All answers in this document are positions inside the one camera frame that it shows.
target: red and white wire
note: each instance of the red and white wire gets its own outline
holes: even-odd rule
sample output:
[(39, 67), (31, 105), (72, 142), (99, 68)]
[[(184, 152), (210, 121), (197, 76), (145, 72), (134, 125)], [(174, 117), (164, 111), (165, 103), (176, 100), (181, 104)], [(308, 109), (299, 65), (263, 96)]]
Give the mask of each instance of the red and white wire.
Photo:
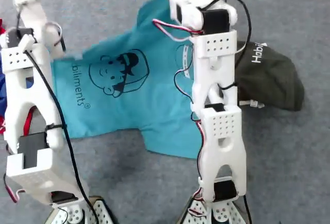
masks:
[(20, 200), (20, 193), (25, 193), (25, 190), (24, 189), (19, 189), (14, 193), (14, 191), (10, 188), (10, 186), (6, 182), (6, 174), (4, 174), (4, 184), (5, 184), (5, 189), (8, 192), (11, 200), (14, 203), (18, 203), (18, 201)]
[(198, 190), (192, 195), (192, 198), (195, 200), (195, 201), (203, 201), (203, 198), (202, 197), (197, 197), (202, 191), (202, 188), (199, 187)]
[(193, 209), (193, 208), (189, 208), (188, 209), (188, 213), (194, 217), (198, 217), (198, 218), (201, 218), (201, 217), (206, 217), (205, 214)]
[(176, 42), (183, 42), (183, 41), (189, 40), (190, 36), (185, 37), (185, 38), (177, 38), (177, 37), (171, 35), (168, 31), (166, 31), (166, 29), (163, 28), (163, 26), (165, 26), (165, 27), (171, 27), (171, 28), (174, 28), (174, 29), (182, 30), (182, 31), (186, 31), (186, 32), (189, 32), (189, 33), (192, 33), (192, 34), (201, 35), (203, 33), (203, 31), (191, 30), (191, 29), (189, 29), (187, 27), (179, 26), (179, 25), (174, 25), (174, 24), (170, 24), (170, 23), (166, 23), (166, 22), (163, 22), (163, 21), (158, 20), (158, 19), (153, 19), (153, 24), (160, 31), (162, 31), (165, 35), (167, 35), (168, 37), (170, 37), (172, 40), (174, 40)]

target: white 3d-printed bracket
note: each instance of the white 3d-printed bracket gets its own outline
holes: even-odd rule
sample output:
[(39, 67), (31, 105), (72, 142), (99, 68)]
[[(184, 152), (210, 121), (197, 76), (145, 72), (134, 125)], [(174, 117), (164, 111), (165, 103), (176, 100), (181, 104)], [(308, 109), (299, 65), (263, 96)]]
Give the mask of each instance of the white 3d-printed bracket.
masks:
[[(193, 201), (191, 205), (188, 207), (193, 210), (199, 211), (203, 214), (206, 213), (206, 209), (198, 201)], [(245, 220), (234, 206), (233, 202), (215, 202), (212, 203), (213, 216), (216, 223), (225, 223), (225, 224), (246, 224)], [(181, 222), (181, 224), (215, 224), (211, 222), (211, 218), (209, 220), (203, 217), (195, 217), (191, 215), (189, 212), (186, 214), (185, 218)]]
[[(96, 214), (98, 216), (98, 221), (100, 224), (113, 224), (113, 221), (111, 220), (111, 216), (107, 211), (107, 208), (105, 207), (104, 203), (101, 200), (98, 200), (94, 204), (94, 209), (96, 211)], [(59, 210), (57, 215), (55, 216), (54, 220), (51, 222), (51, 224), (77, 224), (79, 222), (75, 222), (80, 219), (80, 216), (77, 215), (75, 211), (70, 211), (68, 208), (63, 208), (65, 211), (68, 212), (69, 216), (67, 218), (67, 214), (64, 211)], [(87, 213), (85, 213), (85, 222), (84, 224), (96, 224), (95, 217), (91, 210), (89, 210)]]

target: white plastic frame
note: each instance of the white plastic frame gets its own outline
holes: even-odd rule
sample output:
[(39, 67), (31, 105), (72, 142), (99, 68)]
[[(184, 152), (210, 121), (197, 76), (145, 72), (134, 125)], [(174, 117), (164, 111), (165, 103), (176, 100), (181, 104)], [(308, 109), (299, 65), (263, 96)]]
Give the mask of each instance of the white plastic frame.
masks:
[[(203, 8), (213, 0), (169, 0), (171, 19), (194, 30), (201, 30), (203, 16), (198, 8)], [(232, 27), (237, 22), (236, 9), (224, 1), (219, 1), (211, 9), (226, 9)], [(237, 52), (237, 32), (190, 37), (193, 43), (194, 83), (192, 86), (191, 110), (201, 119), (204, 146), (200, 155), (199, 184), (201, 195), (210, 205), (215, 198), (214, 183), (228, 180), (218, 178), (221, 167), (229, 165), (238, 196), (246, 192), (246, 153), (242, 140), (241, 110), (237, 106), (235, 82), (235, 53)], [(217, 93), (222, 89), (223, 98)], [(205, 108), (207, 97), (212, 104), (223, 104), (224, 110), (216, 112)]]
[[(208, 214), (208, 216), (211, 214), (211, 212), (207, 213), (204, 205), (198, 201), (193, 201), (188, 208), (192, 208), (203, 214)], [(244, 218), (231, 201), (213, 203), (212, 210), (213, 216), (218, 223), (226, 223), (226, 221), (229, 221), (229, 224), (246, 224)], [(195, 217), (188, 212), (182, 224), (213, 224), (213, 222), (211, 222), (211, 218), (206, 218), (204, 216)]]
[[(93, 208), (96, 211), (96, 214), (98, 215), (98, 220), (100, 224), (113, 224), (110, 214), (108, 213), (105, 205), (101, 200), (98, 200), (95, 202)], [(67, 217), (67, 214), (61, 210), (57, 213), (51, 224), (76, 224), (78, 220), (80, 220), (81, 215), (77, 215), (75, 211), (70, 211), (68, 208), (63, 208), (66, 210), (69, 214), (68, 219), (66, 222), (65, 219)], [(96, 224), (95, 217), (91, 210), (87, 210), (85, 214), (85, 222), (84, 224)]]
[[(68, 168), (52, 149), (38, 150), (36, 167), (23, 169), (23, 163), (24, 158), (21, 153), (8, 156), (6, 174), (40, 203), (61, 207), (74, 205), (84, 200), (71, 168)], [(87, 184), (83, 180), (81, 183), (88, 196)], [(78, 200), (59, 205), (53, 204), (50, 192), (54, 191), (70, 192)]]

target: white cable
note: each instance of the white cable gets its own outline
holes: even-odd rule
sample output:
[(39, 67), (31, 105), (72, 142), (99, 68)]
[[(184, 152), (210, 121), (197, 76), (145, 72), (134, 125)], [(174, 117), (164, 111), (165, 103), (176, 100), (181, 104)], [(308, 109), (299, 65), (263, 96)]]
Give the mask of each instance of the white cable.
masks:
[(15, 193), (16, 195), (16, 199), (17, 199), (17, 202), (20, 200), (20, 193), (24, 193), (25, 190), (24, 189), (18, 189)]
[(185, 38), (177, 38), (174, 37), (173, 35), (171, 35), (169, 32), (167, 32), (160, 24), (155, 23), (155, 26), (159, 28), (159, 30), (161, 30), (163, 33), (165, 33), (168, 37), (170, 37), (170, 39), (176, 41), (176, 42), (183, 42), (183, 41), (187, 41), (189, 40), (189, 37), (185, 37)]
[(195, 30), (192, 30), (192, 29), (184, 27), (184, 26), (179, 26), (179, 25), (175, 25), (175, 24), (166, 23), (166, 22), (163, 22), (159, 19), (153, 19), (153, 23), (164, 25), (164, 26), (167, 26), (167, 27), (180, 29), (180, 30), (184, 30), (184, 31), (187, 31), (187, 32), (202, 33), (202, 31), (195, 31)]
[(246, 42), (238, 51), (235, 52), (235, 54), (240, 53), (241, 51), (243, 51), (245, 47), (246, 47)]

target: red wire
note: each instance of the red wire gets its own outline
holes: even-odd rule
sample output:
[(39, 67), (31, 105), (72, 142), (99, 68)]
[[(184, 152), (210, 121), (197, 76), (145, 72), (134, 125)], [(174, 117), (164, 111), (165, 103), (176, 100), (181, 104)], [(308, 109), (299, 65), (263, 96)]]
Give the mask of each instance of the red wire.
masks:
[(186, 32), (190, 32), (190, 33), (197, 33), (197, 34), (203, 34), (203, 31), (201, 30), (191, 30), (187, 27), (183, 27), (183, 26), (177, 26), (177, 25), (174, 25), (174, 24), (167, 24), (167, 23), (162, 23), (162, 22), (159, 22), (157, 20), (153, 20), (153, 24), (159, 28), (157, 25), (161, 25), (161, 26), (165, 26), (165, 27), (172, 27), (174, 29), (178, 29), (178, 30), (182, 30), (182, 31), (186, 31)]
[[(33, 112), (35, 111), (36, 108), (37, 107), (35, 107), (35, 106), (34, 107), (31, 107), (30, 110), (29, 110), (29, 113), (27, 114), (27, 118), (26, 118), (26, 121), (25, 121), (25, 124), (24, 124), (24, 127), (23, 127), (23, 134), (24, 134), (24, 136), (29, 135)], [(8, 144), (6, 144), (6, 150), (10, 154)], [(10, 196), (11, 200), (14, 203), (18, 203), (18, 198), (15, 195), (15, 193), (12, 191), (12, 189), (9, 187), (9, 185), (7, 184), (6, 177), (7, 177), (6, 174), (4, 174), (4, 178), (3, 179), (4, 179), (5, 189), (8, 192), (8, 195)]]

